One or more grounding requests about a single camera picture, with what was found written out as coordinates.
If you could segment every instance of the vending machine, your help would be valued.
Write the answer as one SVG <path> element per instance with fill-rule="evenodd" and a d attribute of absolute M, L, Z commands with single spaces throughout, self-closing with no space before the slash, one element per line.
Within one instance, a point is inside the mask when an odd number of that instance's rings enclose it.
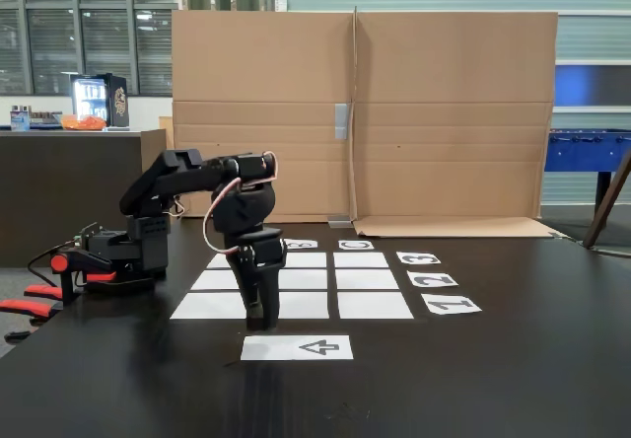
<path fill-rule="evenodd" d="M 107 126 L 128 127 L 127 80 L 111 73 L 71 75 L 72 108 L 79 119 L 95 115 Z"/>

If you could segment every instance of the tic-tac-toe grid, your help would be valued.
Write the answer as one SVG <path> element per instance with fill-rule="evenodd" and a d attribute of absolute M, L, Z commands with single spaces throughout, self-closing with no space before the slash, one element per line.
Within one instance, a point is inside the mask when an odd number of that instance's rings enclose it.
<path fill-rule="evenodd" d="M 326 253 L 287 253 L 285 268 L 278 275 L 278 286 L 279 319 L 329 318 Z M 171 318 L 243 319 L 245 307 L 238 290 L 237 278 L 231 271 L 226 256 L 215 255 Z"/>
<path fill-rule="evenodd" d="M 383 253 L 335 252 L 333 262 L 337 292 L 327 289 L 326 253 L 287 254 L 278 277 L 279 319 L 328 319 L 329 295 L 336 295 L 341 320 L 413 318 Z M 239 284 L 224 255 L 212 258 L 172 315 L 174 320 L 244 317 Z"/>

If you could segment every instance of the arrow symbol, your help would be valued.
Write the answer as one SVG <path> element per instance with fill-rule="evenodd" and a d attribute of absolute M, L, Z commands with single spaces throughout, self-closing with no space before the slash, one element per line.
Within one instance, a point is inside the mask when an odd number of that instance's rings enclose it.
<path fill-rule="evenodd" d="M 312 342 L 311 344 L 304 344 L 299 346 L 301 349 L 305 349 L 308 352 L 314 352 L 315 354 L 326 355 L 326 351 L 339 351 L 339 344 L 326 344 L 326 339 Z"/>

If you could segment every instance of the black robotic arm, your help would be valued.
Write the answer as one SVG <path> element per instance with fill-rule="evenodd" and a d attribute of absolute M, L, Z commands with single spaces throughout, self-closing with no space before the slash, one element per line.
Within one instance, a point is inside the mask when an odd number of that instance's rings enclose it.
<path fill-rule="evenodd" d="M 264 227 L 263 221 L 275 204 L 271 183 L 277 175 L 276 163 L 272 153 L 204 161 L 197 150 L 167 150 L 120 200 L 127 231 L 93 225 L 82 231 L 80 249 L 63 248 L 55 255 L 71 260 L 68 269 L 84 272 L 88 291 L 118 294 L 153 285 L 168 266 L 171 225 L 167 211 L 175 198 L 212 191 L 204 239 L 210 248 L 226 255 L 235 273 L 247 328 L 273 329 L 279 312 L 278 271 L 285 266 L 286 247 L 282 231 Z M 210 214 L 215 231 L 224 235 L 224 249 L 215 248 L 206 237 Z"/>

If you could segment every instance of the red handle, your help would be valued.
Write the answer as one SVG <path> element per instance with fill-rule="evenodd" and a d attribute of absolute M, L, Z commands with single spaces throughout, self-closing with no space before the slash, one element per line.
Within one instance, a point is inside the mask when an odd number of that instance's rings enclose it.
<path fill-rule="evenodd" d="M 0 312 L 19 313 L 30 315 L 35 318 L 48 318 L 50 315 L 50 305 L 26 300 L 2 300 L 0 301 Z"/>
<path fill-rule="evenodd" d="M 61 300 L 61 288 L 50 287 L 48 285 L 29 285 L 24 291 L 25 297 L 48 298 L 50 300 Z"/>
<path fill-rule="evenodd" d="M 116 278 L 116 272 L 112 273 L 88 273 L 86 281 L 88 282 L 111 282 Z"/>

